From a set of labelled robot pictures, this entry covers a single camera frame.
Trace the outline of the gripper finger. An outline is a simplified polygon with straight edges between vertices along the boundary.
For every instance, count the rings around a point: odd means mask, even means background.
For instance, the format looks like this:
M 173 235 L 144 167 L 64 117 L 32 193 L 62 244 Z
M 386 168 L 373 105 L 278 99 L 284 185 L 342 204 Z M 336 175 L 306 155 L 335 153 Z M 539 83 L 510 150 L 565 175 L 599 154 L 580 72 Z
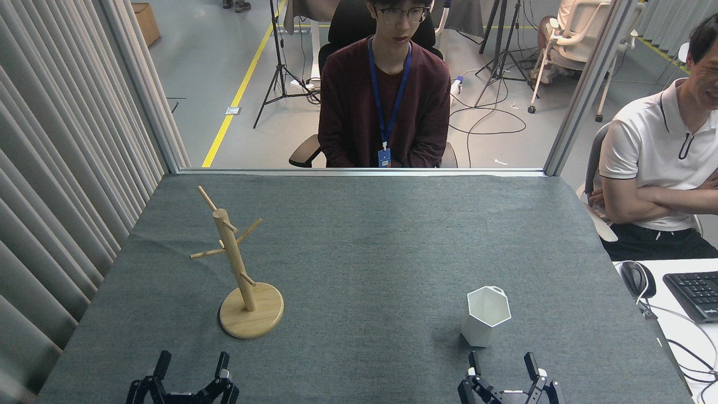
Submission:
M 532 381 L 525 403 L 538 403 L 542 394 L 547 395 L 549 403 L 565 402 L 563 386 L 556 379 L 548 380 L 548 373 L 537 365 L 533 353 L 528 352 L 524 355 L 524 363 L 526 364 L 529 378 Z
M 169 403 L 169 394 L 165 391 L 163 380 L 167 373 L 172 355 L 169 351 L 161 351 L 154 371 L 143 379 L 131 382 L 126 403 L 144 403 L 147 393 L 154 403 Z
M 195 394 L 194 403 L 213 403 L 219 396 L 221 396 L 220 403 L 237 402 L 239 388 L 230 379 L 229 361 L 229 354 L 221 351 L 213 381 Z
M 483 403 L 501 403 L 497 394 L 494 393 L 494 387 L 481 376 L 477 351 L 470 352 L 468 361 L 469 368 L 466 375 L 457 386 L 460 402 L 478 403 L 477 397 L 479 397 Z

